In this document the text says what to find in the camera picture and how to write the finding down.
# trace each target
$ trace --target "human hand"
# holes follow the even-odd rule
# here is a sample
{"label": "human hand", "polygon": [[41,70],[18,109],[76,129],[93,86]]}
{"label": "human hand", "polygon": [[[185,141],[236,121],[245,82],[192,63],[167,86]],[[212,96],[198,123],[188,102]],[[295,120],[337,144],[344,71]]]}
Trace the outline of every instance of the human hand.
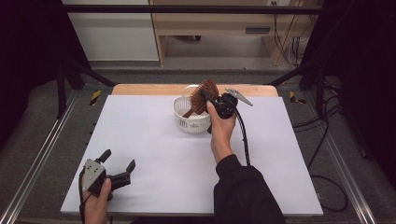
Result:
{"label": "human hand", "polygon": [[89,191],[83,191],[82,197],[85,202],[85,223],[107,223],[107,197],[111,191],[111,180],[107,178],[102,185],[99,197],[95,197]]}
{"label": "human hand", "polygon": [[210,147],[215,156],[216,163],[219,163],[225,157],[233,154],[231,150],[231,136],[235,127],[236,115],[233,114],[229,119],[219,117],[216,108],[209,101],[206,102],[207,112],[210,115],[212,123],[212,140]]}

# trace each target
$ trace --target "white table surface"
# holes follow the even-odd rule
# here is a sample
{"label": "white table surface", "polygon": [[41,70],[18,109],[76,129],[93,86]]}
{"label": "white table surface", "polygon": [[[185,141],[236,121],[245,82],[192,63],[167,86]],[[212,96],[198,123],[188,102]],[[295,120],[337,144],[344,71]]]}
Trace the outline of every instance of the white table surface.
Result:
{"label": "white table surface", "polygon": [[[211,216],[219,181],[207,132],[182,132],[176,125],[177,96],[109,95],[61,212],[79,213],[78,174],[87,159],[110,148],[103,165],[108,175],[125,171],[135,159],[132,184],[113,192],[108,212],[128,216]],[[250,163],[260,170],[285,216],[320,216],[311,178],[280,97],[248,97],[239,102]],[[246,164],[237,122],[233,152]]]}

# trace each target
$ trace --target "white wall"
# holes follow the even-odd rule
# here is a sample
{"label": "white wall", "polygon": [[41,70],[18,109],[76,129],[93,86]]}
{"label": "white wall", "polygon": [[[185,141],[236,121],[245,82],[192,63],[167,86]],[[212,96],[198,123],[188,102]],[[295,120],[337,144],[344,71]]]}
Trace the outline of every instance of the white wall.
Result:
{"label": "white wall", "polygon": [[[63,0],[64,4],[147,5],[147,0]],[[89,61],[159,61],[149,14],[69,13]]]}

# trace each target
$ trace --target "bristle brush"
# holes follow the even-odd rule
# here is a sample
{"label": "bristle brush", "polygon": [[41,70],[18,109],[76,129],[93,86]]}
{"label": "bristle brush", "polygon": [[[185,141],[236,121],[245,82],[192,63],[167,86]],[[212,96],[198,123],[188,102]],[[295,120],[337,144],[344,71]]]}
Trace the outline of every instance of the bristle brush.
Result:
{"label": "bristle brush", "polygon": [[206,97],[210,97],[213,100],[219,97],[218,87],[211,79],[204,80],[191,94],[191,109],[186,114],[184,114],[183,117],[187,119],[194,112],[197,115],[204,113],[206,111]]}

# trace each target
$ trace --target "black jacket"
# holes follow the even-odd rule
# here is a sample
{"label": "black jacket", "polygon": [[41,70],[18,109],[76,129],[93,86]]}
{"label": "black jacket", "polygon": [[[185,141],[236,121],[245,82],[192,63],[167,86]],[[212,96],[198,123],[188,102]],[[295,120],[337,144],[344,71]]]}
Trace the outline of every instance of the black jacket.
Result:
{"label": "black jacket", "polygon": [[216,167],[219,183],[214,189],[217,224],[286,223],[262,173],[242,166],[230,155]]}

